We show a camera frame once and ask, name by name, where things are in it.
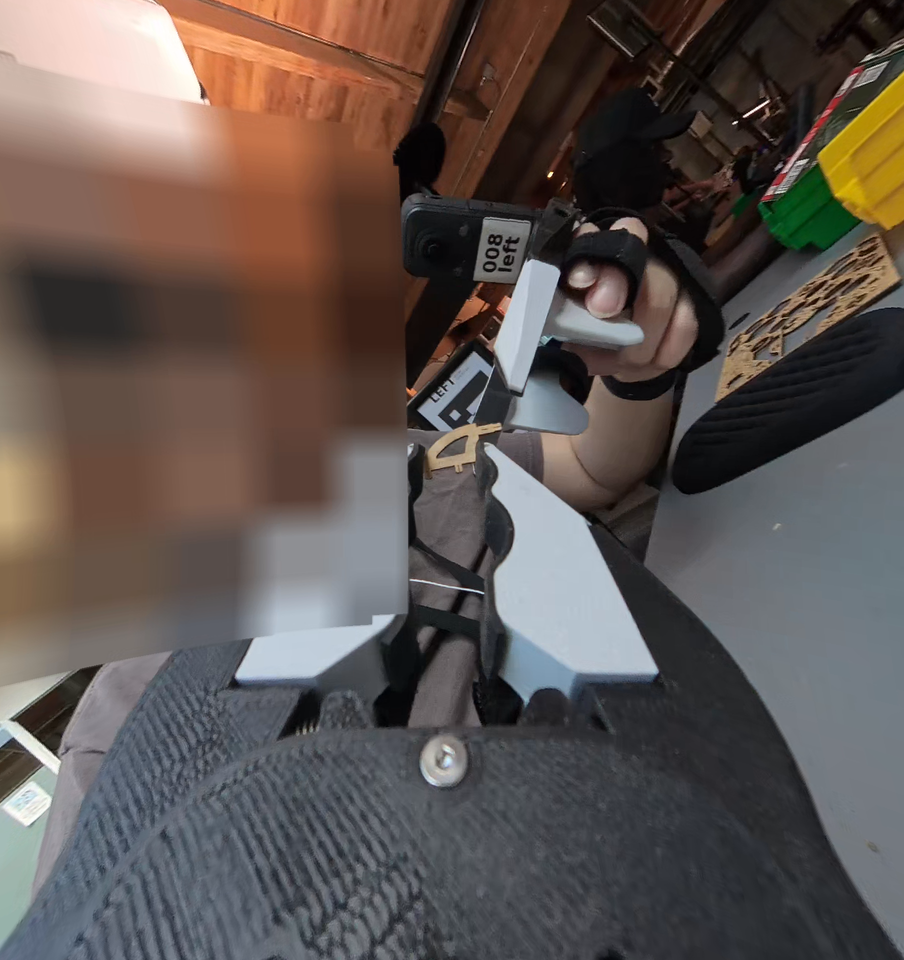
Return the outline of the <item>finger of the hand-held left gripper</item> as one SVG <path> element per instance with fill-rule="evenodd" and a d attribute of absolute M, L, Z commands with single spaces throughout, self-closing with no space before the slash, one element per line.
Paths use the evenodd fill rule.
<path fill-rule="evenodd" d="M 560 285 L 560 269 L 540 259 L 520 270 L 493 348 L 496 370 L 514 396 L 525 391 Z"/>
<path fill-rule="evenodd" d="M 531 373 L 522 393 L 513 393 L 507 430 L 579 436 L 589 425 L 586 407 L 569 394 L 558 373 Z"/>

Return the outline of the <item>white rounded box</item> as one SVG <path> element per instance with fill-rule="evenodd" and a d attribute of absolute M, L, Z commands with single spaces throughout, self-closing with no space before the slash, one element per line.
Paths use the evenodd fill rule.
<path fill-rule="evenodd" d="M 167 10 L 152 1 L 0 1 L 0 59 L 186 102 L 206 91 Z"/>

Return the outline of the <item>green plastic bin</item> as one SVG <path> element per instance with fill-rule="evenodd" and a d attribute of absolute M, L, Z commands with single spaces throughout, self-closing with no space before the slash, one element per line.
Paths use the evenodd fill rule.
<path fill-rule="evenodd" d="M 795 251 L 826 251 L 860 224 L 833 197 L 815 158 L 798 159 L 782 171 L 761 198 L 758 210 L 770 235 Z"/>

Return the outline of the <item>wooden part sheet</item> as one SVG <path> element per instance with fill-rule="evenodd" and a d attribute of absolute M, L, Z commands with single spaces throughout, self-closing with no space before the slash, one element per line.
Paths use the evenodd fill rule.
<path fill-rule="evenodd" d="M 884 235 L 866 235 L 829 267 L 732 336 L 715 401 L 721 402 L 805 342 L 872 306 L 901 282 Z"/>

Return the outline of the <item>person's left forearm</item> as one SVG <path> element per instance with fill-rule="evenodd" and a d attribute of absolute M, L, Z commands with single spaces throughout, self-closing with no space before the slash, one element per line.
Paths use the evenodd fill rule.
<path fill-rule="evenodd" d="M 645 481 L 662 462 L 673 431 L 675 387 L 647 399 L 652 382 L 596 380 L 586 402 L 588 425 L 571 438 L 575 489 L 563 497 L 581 511 L 614 506 Z"/>

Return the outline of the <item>yellow plastic bin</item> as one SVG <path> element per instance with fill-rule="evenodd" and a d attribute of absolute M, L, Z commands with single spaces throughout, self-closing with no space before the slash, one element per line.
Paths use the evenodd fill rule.
<path fill-rule="evenodd" d="M 885 231 L 904 223 L 904 73 L 818 155 L 833 197 Z"/>

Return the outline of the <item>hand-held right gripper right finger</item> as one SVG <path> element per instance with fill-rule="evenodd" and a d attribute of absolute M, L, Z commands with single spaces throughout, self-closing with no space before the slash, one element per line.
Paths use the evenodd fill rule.
<path fill-rule="evenodd" d="M 497 446 L 476 467 L 491 558 L 484 579 L 482 680 L 527 704 L 542 690 L 574 700 L 588 686 L 660 674 L 590 524 Z"/>

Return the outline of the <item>black quilted wrist rest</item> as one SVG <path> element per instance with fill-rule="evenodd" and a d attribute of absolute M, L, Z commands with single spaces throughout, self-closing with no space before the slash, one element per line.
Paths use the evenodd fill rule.
<path fill-rule="evenodd" d="M 904 308 L 845 318 L 718 401 L 683 435 L 672 485 L 694 496 L 728 484 L 904 390 Z"/>

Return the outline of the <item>person's left hand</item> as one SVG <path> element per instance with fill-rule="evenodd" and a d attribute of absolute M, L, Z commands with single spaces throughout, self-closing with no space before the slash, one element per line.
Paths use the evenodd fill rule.
<path fill-rule="evenodd" d="M 564 343 L 578 366 L 618 400 L 651 402 L 718 354 L 725 336 L 721 305 L 698 253 L 674 233 L 624 209 L 585 222 L 563 261 L 562 287 L 590 316 L 609 324 L 628 314 L 638 344 Z"/>

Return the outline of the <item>curved wooden model part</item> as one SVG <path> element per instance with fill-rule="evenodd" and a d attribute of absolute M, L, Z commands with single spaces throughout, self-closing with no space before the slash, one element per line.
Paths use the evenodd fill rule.
<path fill-rule="evenodd" d="M 465 466 L 474 466 L 477 458 L 479 440 L 501 431 L 500 423 L 479 425 L 475 423 L 459 426 L 452 431 L 439 434 L 438 439 L 427 449 L 423 474 L 431 479 L 441 470 L 454 470 L 461 474 Z M 461 450 L 446 454 L 446 450 L 461 443 Z"/>

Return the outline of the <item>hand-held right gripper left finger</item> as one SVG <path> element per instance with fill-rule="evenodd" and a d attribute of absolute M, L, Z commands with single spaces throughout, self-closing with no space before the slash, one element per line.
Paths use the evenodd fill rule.
<path fill-rule="evenodd" d="M 383 649 L 406 614 L 377 615 L 367 625 L 295 630 L 254 638 L 234 675 L 243 688 L 290 685 L 329 694 L 380 694 L 388 686 Z"/>

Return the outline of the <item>person's grey clothing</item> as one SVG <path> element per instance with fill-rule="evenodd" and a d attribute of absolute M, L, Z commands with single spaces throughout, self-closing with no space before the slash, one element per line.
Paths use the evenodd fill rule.
<path fill-rule="evenodd" d="M 506 455 L 579 511 L 614 505 L 633 484 L 610 472 L 604 454 L 593 457 L 584 437 L 516 432 L 499 442 Z M 424 482 L 413 513 L 422 544 L 446 561 L 484 574 L 490 567 L 484 541 L 482 496 L 470 471 L 443 468 Z M 450 573 L 420 548 L 410 549 L 411 598 L 419 605 L 477 618 L 474 594 L 438 586 Z M 477 653 L 464 635 L 425 626 L 418 641 L 424 667 L 418 687 L 387 690 L 375 702 L 376 721 L 386 727 L 475 727 Z M 33 882 L 38 892 L 70 843 L 81 805 L 93 786 L 118 732 L 149 684 L 169 658 L 148 654 L 106 664 L 80 698 L 59 748 L 61 767 L 49 811 Z"/>

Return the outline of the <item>dark green cardboard box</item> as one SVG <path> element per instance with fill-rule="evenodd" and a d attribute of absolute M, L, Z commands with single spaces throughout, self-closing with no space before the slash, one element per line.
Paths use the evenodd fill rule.
<path fill-rule="evenodd" d="M 903 72 L 904 37 L 864 56 L 818 115 L 761 202 L 766 205 L 778 202 L 815 169 L 821 151 Z"/>

